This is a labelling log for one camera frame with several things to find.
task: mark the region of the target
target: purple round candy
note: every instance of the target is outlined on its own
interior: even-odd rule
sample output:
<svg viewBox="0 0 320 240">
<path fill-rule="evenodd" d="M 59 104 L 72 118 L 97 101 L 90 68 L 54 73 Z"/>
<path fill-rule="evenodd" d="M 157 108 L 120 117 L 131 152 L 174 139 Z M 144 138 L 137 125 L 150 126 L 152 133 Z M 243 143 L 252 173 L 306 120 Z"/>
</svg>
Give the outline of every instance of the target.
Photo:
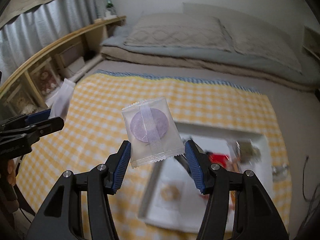
<svg viewBox="0 0 320 240">
<path fill-rule="evenodd" d="M 151 110 L 152 117 L 155 121 L 159 137 L 162 138 L 168 130 L 168 126 L 169 126 L 168 118 L 159 109 L 150 108 L 150 110 Z M 144 129 L 140 111 L 137 112 L 132 118 L 130 122 L 130 131 L 137 140 L 145 143 L 148 142 L 147 133 L 146 133 L 146 130 Z"/>
</svg>

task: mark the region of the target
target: yellow checkered tablecloth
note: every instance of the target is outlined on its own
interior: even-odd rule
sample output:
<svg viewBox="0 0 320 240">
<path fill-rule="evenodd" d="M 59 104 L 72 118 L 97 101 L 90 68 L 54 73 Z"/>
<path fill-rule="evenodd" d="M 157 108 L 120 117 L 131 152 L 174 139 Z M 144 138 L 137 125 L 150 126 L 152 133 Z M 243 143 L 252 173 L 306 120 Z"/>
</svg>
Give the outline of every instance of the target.
<svg viewBox="0 0 320 240">
<path fill-rule="evenodd" d="M 121 109 L 165 96 L 177 122 L 202 124 L 266 135 L 272 164 L 288 163 L 284 141 L 268 97 L 228 82 L 195 78 L 157 78 L 130 73 L 96 73 L 76 86 L 61 133 L 43 137 L 23 159 L 17 184 L 37 211 L 65 170 L 86 172 L 117 152 L 127 140 Z M 160 229 L 138 220 L 137 213 L 153 165 L 129 165 L 117 194 L 109 197 L 120 239 L 194 239 L 195 235 Z M 274 185 L 273 201 L 289 224 L 291 177 Z M 89 238 L 83 193 L 85 237 Z"/>
</svg>

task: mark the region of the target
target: light blue bedding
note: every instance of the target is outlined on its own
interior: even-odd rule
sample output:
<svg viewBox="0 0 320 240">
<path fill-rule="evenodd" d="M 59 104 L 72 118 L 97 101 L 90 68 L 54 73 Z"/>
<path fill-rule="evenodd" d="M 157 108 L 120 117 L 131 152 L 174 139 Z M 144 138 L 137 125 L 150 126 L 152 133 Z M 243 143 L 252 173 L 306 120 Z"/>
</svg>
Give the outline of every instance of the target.
<svg viewBox="0 0 320 240">
<path fill-rule="evenodd" d="M 131 29 L 132 28 L 129 25 L 117 27 L 114 31 L 114 36 L 104 40 L 101 45 L 118 47 L 130 52 L 136 52 L 140 54 L 200 59 L 210 62 L 236 65 L 269 74 L 274 74 L 275 76 L 302 85 L 320 85 L 320 67 L 313 58 L 307 55 L 297 55 L 302 65 L 302 72 L 299 72 L 270 59 L 237 53 L 233 49 L 231 37 L 226 32 L 225 37 L 228 40 L 228 43 L 231 45 L 231 52 L 218 49 L 202 48 L 126 46 L 124 45 L 124 41 L 130 34 Z"/>
</svg>

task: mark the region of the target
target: tray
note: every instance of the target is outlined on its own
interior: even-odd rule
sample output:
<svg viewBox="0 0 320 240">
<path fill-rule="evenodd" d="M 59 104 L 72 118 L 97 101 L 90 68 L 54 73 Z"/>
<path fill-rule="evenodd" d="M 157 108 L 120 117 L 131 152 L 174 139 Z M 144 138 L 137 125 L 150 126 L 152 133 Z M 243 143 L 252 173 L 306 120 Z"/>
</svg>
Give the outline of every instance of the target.
<svg viewBox="0 0 320 240">
<path fill-rule="evenodd" d="M 230 154 L 226 140 L 251 140 L 261 152 L 261 161 L 254 166 L 242 165 L 241 169 L 253 170 L 273 198 L 271 155 L 264 135 L 184 123 L 176 123 L 176 126 L 181 138 L 191 136 L 203 150 L 216 153 Z M 179 196 L 172 201 L 165 201 L 162 194 L 167 187 L 174 187 L 175 191 L 178 190 Z M 171 157 L 155 163 L 141 201 L 138 218 L 153 226 L 198 233 L 206 203 L 207 199 L 200 194 L 193 179 Z M 234 211 L 229 210 L 226 231 L 232 231 L 233 220 Z"/>
</svg>

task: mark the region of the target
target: black cable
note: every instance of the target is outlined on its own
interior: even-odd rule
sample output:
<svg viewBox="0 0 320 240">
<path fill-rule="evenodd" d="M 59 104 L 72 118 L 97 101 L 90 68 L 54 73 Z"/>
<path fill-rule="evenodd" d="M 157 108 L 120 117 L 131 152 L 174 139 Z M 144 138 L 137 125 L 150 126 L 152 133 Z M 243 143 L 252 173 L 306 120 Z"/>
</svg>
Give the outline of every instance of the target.
<svg viewBox="0 0 320 240">
<path fill-rule="evenodd" d="M 309 208 L 308 208 L 308 213 L 307 213 L 306 217 L 304 218 L 304 220 L 302 221 L 298 232 L 300 232 L 304 228 L 304 226 L 308 222 L 308 219 L 313 214 L 313 212 L 316 210 L 316 208 L 312 209 L 313 203 L 315 200 L 317 200 L 320 197 L 320 194 L 316 197 L 316 192 L 317 192 L 318 188 L 320 188 L 320 183 L 318 183 L 318 185 L 316 186 L 316 189 L 314 190 L 311 199 L 306 198 L 306 196 L 304 194 L 304 171 L 306 169 L 306 165 L 307 165 L 308 160 L 309 160 L 309 156 L 307 155 L 306 160 L 304 162 L 303 171 L 302 171 L 302 194 L 303 194 L 304 200 L 306 202 L 310 202 L 310 204 L 309 204 Z"/>
<path fill-rule="evenodd" d="M 22 215 L 24 215 L 24 217 L 30 222 L 30 224 L 31 224 L 31 221 L 27 218 L 27 216 L 24 214 L 24 212 L 22 211 L 22 209 L 19 207 L 19 209 L 20 209 L 20 211 L 21 211 L 21 213 L 22 213 Z"/>
</svg>

